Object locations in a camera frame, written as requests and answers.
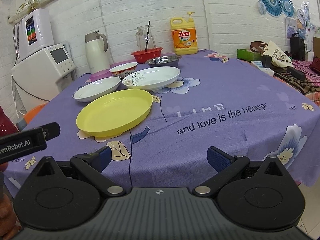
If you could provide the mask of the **yellow plastic plate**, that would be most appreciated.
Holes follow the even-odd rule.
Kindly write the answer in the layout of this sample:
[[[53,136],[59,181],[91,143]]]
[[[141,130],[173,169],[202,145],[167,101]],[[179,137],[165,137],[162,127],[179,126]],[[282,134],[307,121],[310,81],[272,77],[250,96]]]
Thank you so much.
[[[78,129],[93,137],[112,137],[140,124],[150,113],[152,95],[125,89],[102,96],[84,107],[76,117]]]

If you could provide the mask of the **small white plate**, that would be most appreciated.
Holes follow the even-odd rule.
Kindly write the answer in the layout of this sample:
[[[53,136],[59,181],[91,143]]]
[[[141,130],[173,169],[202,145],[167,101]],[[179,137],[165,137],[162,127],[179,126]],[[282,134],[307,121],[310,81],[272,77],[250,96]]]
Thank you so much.
[[[79,88],[72,97],[78,102],[92,102],[114,92],[120,83],[121,78],[118,76],[100,79]]]

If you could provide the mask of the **purple plastic bowl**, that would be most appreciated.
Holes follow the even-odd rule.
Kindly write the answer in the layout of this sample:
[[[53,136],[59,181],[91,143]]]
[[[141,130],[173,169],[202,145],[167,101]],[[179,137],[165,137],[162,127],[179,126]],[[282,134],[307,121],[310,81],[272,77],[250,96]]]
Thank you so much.
[[[111,77],[111,76],[112,76],[111,72],[108,69],[105,69],[105,70],[101,70],[99,72],[96,72],[96,73],[92,74],[89,79],[92,82],[94,82],[94,81],[97,81],[97,80],[100,80],[100,79],[104,79],[104,78],[107,78],[107,77]]]

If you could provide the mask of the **white red patterned bowl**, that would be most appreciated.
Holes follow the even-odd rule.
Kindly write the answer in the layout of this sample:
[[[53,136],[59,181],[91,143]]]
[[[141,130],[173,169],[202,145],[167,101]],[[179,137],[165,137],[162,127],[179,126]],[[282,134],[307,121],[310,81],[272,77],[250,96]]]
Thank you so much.
[[[128,62],[124,64],[120,64],[110,69],[110,73],[112,76],[118,76],[121,79],[124,79],[128,75],[134,73],[136,71],[138,63],[137,62]]]

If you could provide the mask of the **white floral oval plate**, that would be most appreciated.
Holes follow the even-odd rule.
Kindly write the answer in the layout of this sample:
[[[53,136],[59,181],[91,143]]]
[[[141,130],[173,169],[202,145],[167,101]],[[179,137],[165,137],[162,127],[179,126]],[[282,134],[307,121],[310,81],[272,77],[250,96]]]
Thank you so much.
[[[153,67],[134,72],[122,80],[127,89],[153,91],[172,84],[180,75],[176,67]]]

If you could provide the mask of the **stainless steel bowl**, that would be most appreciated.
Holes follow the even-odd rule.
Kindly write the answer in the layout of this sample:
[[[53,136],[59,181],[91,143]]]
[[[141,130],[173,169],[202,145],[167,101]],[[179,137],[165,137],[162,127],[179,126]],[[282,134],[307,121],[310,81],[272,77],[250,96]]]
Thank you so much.
[[[182,57],[178,55],[159,56],[153,59],[149,59],[145,62],[150,67],[178,67],[178,63]]]

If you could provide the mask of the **white countertop appliance with screen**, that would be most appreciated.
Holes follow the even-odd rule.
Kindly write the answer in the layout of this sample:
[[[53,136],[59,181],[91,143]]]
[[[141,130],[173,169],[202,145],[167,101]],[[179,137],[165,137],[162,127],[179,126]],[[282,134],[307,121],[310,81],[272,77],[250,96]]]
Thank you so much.
[[[12,68],[26,111],[49,102],[72,82],[75,64],[63,44],[43,48]]]

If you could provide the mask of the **purple floral tablecloth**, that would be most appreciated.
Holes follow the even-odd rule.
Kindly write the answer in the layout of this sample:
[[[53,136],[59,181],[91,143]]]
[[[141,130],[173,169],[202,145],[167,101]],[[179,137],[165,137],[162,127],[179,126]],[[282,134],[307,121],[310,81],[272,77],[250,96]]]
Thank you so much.
[[[319,107],[287,84],[237,59],[222,62],[204,50],[179,62],[180,77],[153,93],[148,117],[114,138],[89,137],[76,126],[84,105],[74,81],[35,116],[29,127],[50,122],[60,135],[40,151],[9,163],[5,184],[15,195],[40,159],[68,160],[107,145],[113,159],[103,174],[125,188],[195,187],[214,175],[207,150],[215,146],[251,160],[276,156],[295,181],[319,178]]]

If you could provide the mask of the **white thermos jug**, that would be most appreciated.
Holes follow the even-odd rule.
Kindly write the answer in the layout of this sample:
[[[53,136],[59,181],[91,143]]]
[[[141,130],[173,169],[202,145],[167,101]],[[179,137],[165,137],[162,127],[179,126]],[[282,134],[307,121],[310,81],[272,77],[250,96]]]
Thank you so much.
[[[107,55],[108,42],[104,34],[95,31],[85,35],[86,59],[91,74],[110,68]]]

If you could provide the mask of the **white water purifier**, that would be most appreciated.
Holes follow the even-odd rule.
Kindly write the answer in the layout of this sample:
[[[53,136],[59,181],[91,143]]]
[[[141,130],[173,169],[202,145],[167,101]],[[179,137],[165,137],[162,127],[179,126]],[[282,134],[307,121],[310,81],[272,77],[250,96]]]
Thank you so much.
[[[17,62],[21,62],[37,51],[52,46],[54,38],[49,12],[46,9],[36,9],[29,13],[13,28]]]

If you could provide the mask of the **red plastic basket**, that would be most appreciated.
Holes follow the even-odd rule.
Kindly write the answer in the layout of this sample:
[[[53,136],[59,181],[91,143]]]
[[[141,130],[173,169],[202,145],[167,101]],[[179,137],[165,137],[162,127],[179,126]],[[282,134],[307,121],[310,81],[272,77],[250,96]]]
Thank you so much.
[[[153,49],[148,49],[147,51],[135,51],[131,55],[135,58],[138,63],[145,63],[146,61],[153,59],[155,57],[160,57],[162,47],[157,47]]]

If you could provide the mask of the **black rectangular box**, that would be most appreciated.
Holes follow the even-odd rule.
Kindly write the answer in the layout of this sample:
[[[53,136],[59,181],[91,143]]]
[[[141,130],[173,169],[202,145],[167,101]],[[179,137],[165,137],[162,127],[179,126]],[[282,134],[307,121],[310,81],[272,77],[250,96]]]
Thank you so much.
[[[289,72],[293,77],[300,81],[305,81],[306,80],[306,75],[301,72],[300,70],[297,70],[296,68],[287,66],[287,72]]]

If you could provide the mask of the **black stirring stick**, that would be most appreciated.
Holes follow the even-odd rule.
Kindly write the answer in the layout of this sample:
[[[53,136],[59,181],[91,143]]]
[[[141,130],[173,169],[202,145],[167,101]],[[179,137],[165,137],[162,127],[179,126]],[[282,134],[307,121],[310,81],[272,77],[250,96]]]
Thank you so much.
[[[147,33],[146,33],[146,43],[145,43],[145,52],[148,50],[150,23],[151,23],[151,21],[148,21],[148,27],[147,27]]]

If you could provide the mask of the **yellow dish soap bottle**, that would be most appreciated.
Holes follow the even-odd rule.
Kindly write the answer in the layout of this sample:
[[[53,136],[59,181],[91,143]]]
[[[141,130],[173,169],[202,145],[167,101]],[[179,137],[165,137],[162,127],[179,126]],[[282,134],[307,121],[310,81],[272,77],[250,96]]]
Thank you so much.
[[[194,12],[187,12],[189,16],[187,21],[182,17],[175,17],[170,20],[172,41],[176,55],[189,55],[198,52],[196,27],[192,14]]]

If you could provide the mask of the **blue paper fan decorations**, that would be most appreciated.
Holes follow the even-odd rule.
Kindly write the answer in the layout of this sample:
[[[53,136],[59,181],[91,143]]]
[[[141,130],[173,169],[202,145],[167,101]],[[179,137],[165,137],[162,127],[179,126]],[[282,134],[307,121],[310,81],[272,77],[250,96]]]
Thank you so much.
[[[258,0],[257,7],[261,15],[269,14],[272,17],[284,15],[289,18],[305,16],[304,5],[295,6],[293,0]]]

